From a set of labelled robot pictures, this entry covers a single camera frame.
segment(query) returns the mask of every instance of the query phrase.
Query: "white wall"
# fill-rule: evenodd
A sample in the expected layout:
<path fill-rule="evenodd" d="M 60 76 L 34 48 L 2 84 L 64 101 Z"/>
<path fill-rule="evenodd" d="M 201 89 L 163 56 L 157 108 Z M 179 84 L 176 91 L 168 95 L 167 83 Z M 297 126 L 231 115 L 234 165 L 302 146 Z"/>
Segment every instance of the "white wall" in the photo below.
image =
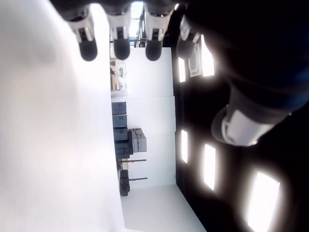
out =
<path fill-rule="evenodd" d="M 130 94 L 112 98 L 126 102 L 128 128 L 142 128 L 147 138 L 147 152 L 134 153 L 129 177 L 148 177 L 130 182 L 131 188 L 175 183 L 175 99 L 170 48 L 162 48 L 159 60 L 149 61 L 145 48 L 131 48 L 125 60 Z"/>
<path fill-rule="evenodd" d="M 176 185 L 132 189 L 121 198 L 128 229 L 147 232 L 205 232 Z"/>
<path fill-rule="evenodd" d="M 1 232 L 125 229 L 109 25 L 101 7 L 93 16 L 98 57 L 85 62 L 49 1 L 0 2 Z"/>

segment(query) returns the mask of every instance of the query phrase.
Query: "rectangular light panel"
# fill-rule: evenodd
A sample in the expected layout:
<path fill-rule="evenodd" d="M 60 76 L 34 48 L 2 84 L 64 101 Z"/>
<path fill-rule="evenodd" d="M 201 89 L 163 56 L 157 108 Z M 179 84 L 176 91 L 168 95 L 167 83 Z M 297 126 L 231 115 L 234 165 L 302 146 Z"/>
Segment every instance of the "rectangular light panel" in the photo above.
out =
<path fill-rule="evenodd" d="M 179 81 L 185 81 L 185 69 L 184 69 L 184 60 L 178 58 L 178 71 L 179 71 Z"/>
<path fill-rule="evenodd" d="M 182 159 L 188 163 L 188 133 L 182 130 Z"/>
<path fill-rule="evenodd" d="M 249 204 L 248 225 L 255 232 L 267 232 L 273 216 L 280 183 L 258 172 Z"/>
<path fill-rule="evenodd" d="M 204 36 L 201 36 L 202 39 L 202 68 L 203 76 L 213 76 L 214 75 L 214 64 L 211 52 L 206 47 Z"/>
<path fill-rule="evenodd" d="M 205 144 L 204 153 L 204 182 L 214 190 L 214 178 L 216 171 L 216 149 Z"/>

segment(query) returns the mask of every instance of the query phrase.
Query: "black wall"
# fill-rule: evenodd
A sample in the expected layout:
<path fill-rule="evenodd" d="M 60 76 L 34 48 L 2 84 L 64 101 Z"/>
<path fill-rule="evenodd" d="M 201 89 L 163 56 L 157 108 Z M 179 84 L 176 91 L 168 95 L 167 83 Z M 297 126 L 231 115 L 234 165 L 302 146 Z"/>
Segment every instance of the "black wall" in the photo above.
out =
<path fill-rule="evenodd" d="M 257 171 L 278 180 L 280 195 L 270 232 L 309 231 L 309 105 L 292 113 L 252 147 L 215 141 L 210 125 L 228 104 L 229 86 L 220 75 L 190 78 L 179 83 L 178 62 L 172 49 L 176 104 L 176 182 L 208 232 L 252 231 L 243 220 L 248 190 Z M 181 130 L 188 132 L 189 158 L 181 158 Z M 216 148 L 215 191 L 203 182 L 201 164 L 205 143 Z"/>

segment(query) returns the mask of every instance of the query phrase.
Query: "white table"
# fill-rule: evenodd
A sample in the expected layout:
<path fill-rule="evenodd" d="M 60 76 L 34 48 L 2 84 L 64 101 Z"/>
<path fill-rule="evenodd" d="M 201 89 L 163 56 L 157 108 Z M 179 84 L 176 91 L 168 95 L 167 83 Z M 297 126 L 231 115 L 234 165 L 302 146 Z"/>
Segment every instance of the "white table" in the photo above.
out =
<path fill-rule="evenodd" d="M 81 59 L 48 1 L 0 3 L 0 231 L 119 232 L 109 27 Z"/>

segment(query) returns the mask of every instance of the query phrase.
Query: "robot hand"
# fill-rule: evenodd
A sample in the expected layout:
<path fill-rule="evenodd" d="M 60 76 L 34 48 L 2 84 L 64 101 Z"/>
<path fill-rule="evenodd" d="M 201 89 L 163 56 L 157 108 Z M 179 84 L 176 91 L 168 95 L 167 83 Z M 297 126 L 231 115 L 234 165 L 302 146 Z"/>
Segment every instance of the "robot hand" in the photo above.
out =
<path fill-rule="evenodd" d="M 85 60 L 97 55 L 92 0 L 51 0 L 70 24 Z M 115 55 L 129 56 L 131 0 L 99 0 L 111 26 Z M 188 59 L 201 34 L 231 86 L 229 105 L 215 117 L 211 132 L 218 141 L 251 146 L 309 100 L 308 3 L 144 1 L 146 56 L 157 60 L 170 16 L 187 4 L 180 24 L 178 56 Z"/>

